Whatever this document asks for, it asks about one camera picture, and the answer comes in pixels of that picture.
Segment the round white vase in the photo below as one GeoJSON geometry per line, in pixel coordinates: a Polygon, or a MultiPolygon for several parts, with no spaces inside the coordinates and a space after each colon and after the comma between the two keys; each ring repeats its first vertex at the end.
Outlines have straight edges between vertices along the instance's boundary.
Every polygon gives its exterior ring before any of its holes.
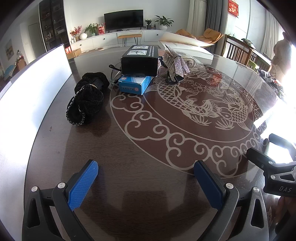
{"type": "Polygon", "coordinates": [[[160,30],[167,30],[168,29],[168,27],[166,25],[162,25],[162,24],[159,26],[159,28],[160,28],[160,30]]]}
{"type": "Polygon", "coordinates": [[[86,34],[86,33],[82,33],[82,34],[80,34],[79,38],[80,38],[81,40],[84,40],[84,39],[87,38],[87,34],[86,34]]]}

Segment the black television screen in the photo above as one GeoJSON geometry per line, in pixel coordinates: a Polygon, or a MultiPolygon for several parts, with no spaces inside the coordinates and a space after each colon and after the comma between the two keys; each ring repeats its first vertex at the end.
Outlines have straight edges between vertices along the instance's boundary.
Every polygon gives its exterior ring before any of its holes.
{"type": "Polygon", "coordinates": [[[143,27],[143,10],[127,10],[104,14],[106,30],[143,27]]]}

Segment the hand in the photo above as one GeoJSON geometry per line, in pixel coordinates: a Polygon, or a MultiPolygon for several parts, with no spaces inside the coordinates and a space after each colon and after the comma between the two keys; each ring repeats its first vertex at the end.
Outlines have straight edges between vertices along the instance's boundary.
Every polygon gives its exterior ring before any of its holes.
{"type": "Polygon", "coordinates": [[[278,223],[282,216],[284,215],[283,209],[286,207],[290,213],[290,215],[294,215],[296,212],[296,198],[291,197],[280,197],[278,200],[278,205],[276,207],[276,214],[274,222],[278,223]]]}

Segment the black box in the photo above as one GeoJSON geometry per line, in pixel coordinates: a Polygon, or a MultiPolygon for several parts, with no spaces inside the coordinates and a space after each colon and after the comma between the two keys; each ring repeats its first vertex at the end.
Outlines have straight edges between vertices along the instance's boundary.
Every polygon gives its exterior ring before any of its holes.
{"type": "Polygon", "coordinates": [[[133,45],[121,57],[124,75],[157,76],[158,48],[152,45],[133,45]]]}

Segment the dark bookshelf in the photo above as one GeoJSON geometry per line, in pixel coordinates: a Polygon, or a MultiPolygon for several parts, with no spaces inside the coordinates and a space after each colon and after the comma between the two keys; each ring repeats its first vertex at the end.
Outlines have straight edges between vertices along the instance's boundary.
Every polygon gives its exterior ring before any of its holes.
{"type": "Polygon", "coordinates": [[[43,0],[39,3],[39,18],[46,50],[61,44],[70,46],[64,15],[63,0],[43,0]]]}

